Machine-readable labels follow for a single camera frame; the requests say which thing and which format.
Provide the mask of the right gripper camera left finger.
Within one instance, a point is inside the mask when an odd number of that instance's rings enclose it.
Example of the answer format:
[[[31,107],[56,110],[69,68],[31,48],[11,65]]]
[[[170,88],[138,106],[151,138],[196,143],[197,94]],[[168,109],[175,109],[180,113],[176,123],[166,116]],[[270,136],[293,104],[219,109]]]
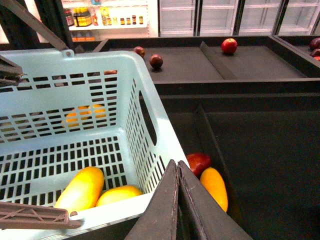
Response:
[[[153,196],[126,240],[175,240],[178,222],[179,177],[170,160]]]

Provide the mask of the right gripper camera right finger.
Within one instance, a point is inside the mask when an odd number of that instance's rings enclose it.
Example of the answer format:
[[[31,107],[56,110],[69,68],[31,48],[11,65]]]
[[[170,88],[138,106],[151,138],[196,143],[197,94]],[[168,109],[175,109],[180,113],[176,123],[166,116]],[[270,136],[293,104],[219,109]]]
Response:
[[[185,240],[251,240],[219,206],[184,161],[177,165],[180,225]]]

